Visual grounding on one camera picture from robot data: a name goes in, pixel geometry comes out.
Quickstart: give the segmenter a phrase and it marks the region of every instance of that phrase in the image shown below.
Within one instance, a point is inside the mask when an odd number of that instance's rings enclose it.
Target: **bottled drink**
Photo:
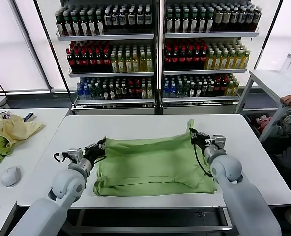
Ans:
[[[92,36],[96,36],[95,20],[92,11],[87,12],[88,15],[88,25]]]
[[[205,24],[206,25],[206,29],[205,29],[206,33],[210,33],[212,31],[213,14],[214,14],[214,9],[210,8],[209,15],[208,15],[208,18],[207,18],[207,23]]]
[[[79,21],[77,14],[73,11],[70,13],[71,18],[72,18],[72,27],[74,30],[74,33],[76,36],[81,36],[80,28],[81,28],[81,22]]]
[[[65,19],[66,36],[73,36],[72,21],[69,18],[68,12],[64,12],[63,17]]]
[[[176,9],[174,33],[179,33],[180,29],[180,9]]]
[[[202,33],[204,31],[204,25],[205,25],[205,8],[201,9],[200,18],[199,18],[199,33]]]
[[[188,8],[184,9],[184,17],[183,17],[183,24],[182,24],[183,33],[188,32],[188,25],[189,25],[188,14],[189,14],[189,9]]]
[[[115,30],[118,29],[118,27],[119,27],[119,15],[118,15],[116,9],[113,9],[112,24],[113,24],[113,29],[115,29]]]
[[[172,19],[172,9],[167,10],[167,17],[166,17],[166,28],[167,32],[166,33],[172,33],[172,27],[173,27],[173,19]]]
[[[63,22],[62,22],[59,11],[55,12],[55,17],[56,17],[56,27],[58,29],[60,36],[65,36],[65,32],[63,29]]]
[[[218,11],[215,13],[214,25],[212,30],[213,32],[221,31],[222,17],[223,17],[222,8],[219,7]]]

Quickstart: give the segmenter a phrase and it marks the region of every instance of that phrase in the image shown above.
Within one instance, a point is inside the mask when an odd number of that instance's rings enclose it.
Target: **display shelf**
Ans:
[[[165,38],[235,38],[257,37],[258,35],[258,32],[166,33]]]
[[[154,39],[153,33],[145,34],[117,34],[117,35],[96,35],[96,36],[66,36],[61,37],[57,32],[57,39],[61,42],[70,41],[102,41],[102,40],[141,40]]]
[[[231,69],[231,70],[175,70],[163,71],[164,75],[197,75],[197,74],[229,74],[229,73],[245,73],[247,69]]]
[[[129,76],[153,76],[154,72],[123,72],[123,73],[69,73],[69,77],[129,77]]]

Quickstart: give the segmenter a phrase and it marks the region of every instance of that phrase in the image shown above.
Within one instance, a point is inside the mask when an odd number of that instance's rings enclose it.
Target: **yellow bottle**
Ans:
[[[243,59],[243,51],[242,50],[239,50],[237,51],[237,57],[236,57],[236,60],[233,64],[233,69],[239,69],[240,68],[240,64],[242,62],[242,59]]]
[[[146,64],[146,55],[145,52],[140,52],[140,70],[138,72],[146,72],[147,64]]]
[[[216,55],[213,57],[213,64],[212,64],[212,70],[218,70],[220,67],[220,61],[221,61],[221,51],[218,50]]]
[[[115,53],[111,54],[111,62],[112,62],[113,72],[114,73],[118,73],[119,72],[118,61],[117,61],[117,59],[115,57]]]
[[[245,69],[247,67],[248,61],[249,61],[249,54],[250,54],[250,50],[247,50],[245,52],[245,56],[242,59],[242,62],[240,63],[240,68],[241,69]]]
[[[212,69],[213,55],[214,55],[214,51],[210,50],[208,56],[206,57],[205,64],[204,64],[204,69],[205,70],[211,70]]]
[[[153,71],[153,63],[152,63],[152,55],[150,51],[147,51],[146,53],[146,64],[147,64],[147,71],[152,72]]]
[[[132,53],[132,65],[133,65],[133,72],[139,71],[139,60],[137,56],[137,52]]]
[[[221,56],[221,62],[220,62],[220,69],[224,70],[226,67],[226,64],[228,62],[229,59],[229,51],[228,50],[224,50],[223,55]]]

